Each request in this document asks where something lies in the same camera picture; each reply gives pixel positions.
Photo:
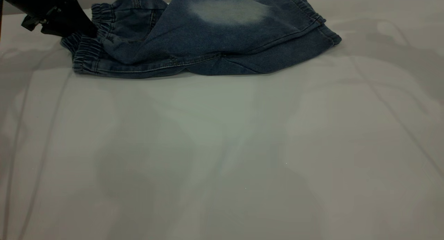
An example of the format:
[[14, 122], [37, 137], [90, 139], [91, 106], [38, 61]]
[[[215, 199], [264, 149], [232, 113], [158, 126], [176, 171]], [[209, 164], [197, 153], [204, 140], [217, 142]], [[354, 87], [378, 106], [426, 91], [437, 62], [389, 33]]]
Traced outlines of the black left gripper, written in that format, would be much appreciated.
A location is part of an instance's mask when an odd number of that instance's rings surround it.
[[22, 26], [29, 31], [42, 22], [42, 33], [68, 37], [79, 32], [91, 38], [98, 29], [87, 17], [78, 0], [4, 0], [26, 14]]

